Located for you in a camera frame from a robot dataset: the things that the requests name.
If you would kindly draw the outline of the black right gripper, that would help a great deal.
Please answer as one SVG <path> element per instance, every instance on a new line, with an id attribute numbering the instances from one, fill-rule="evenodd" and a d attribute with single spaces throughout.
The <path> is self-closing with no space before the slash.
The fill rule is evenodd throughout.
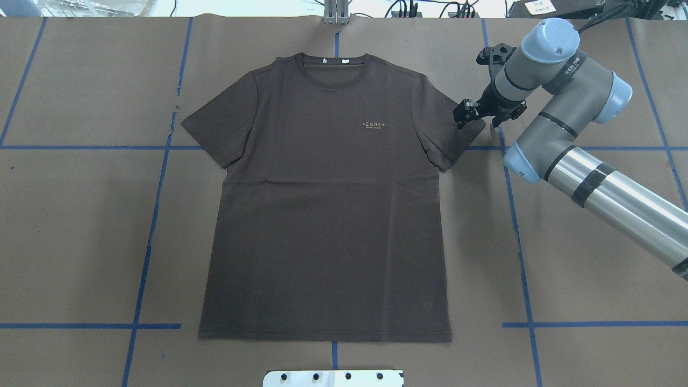
<path id="1" fill-rule="evenodd" d="M 516 51 L 516 47 L 501 42 L 492 47 L 485 47 L 476 58 L 476 62 L 489 67 L 491 82 L 484 89 L 477 102 L 464 99 L 454 110 L 454 121 L 462 129 L 467 123 L 484 117 L 492 117 L 491 127 L 498 127 L 507 120 L 516 120 L 527 109 L 525 100 L 512 101 L 497 91 L 497 73 Z"/>

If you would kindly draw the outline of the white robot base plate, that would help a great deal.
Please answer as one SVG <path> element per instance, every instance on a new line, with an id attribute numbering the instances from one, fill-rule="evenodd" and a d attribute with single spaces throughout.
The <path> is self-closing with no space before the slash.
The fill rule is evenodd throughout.
<path id="1" fill-rule="evenodd" d="M 280 370 L 270 371 L 263 386 L 405 386 L 402 370 Z"/>

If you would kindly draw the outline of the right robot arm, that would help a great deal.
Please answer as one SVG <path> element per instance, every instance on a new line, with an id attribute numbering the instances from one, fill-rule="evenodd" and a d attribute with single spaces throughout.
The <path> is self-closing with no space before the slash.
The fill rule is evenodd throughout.
<path id="1" fill-rule="evenodd" d="M 549 18 L 518 47 L 485 47 L 476 61 L 489 66 L 491 81 L 478 101 L 458 104 L 455 122 L 464 129 L 491 117 L 501 125 L 521 116 L 537 88 L 547 91 L 552 98 L 506 151 L 505 167 L 530 184 L 548 182 L 686 279 L 686 212 L 575 145 L 587 125 L 609 122 L 633 95 L 579 44 L 573 24 Z"/>

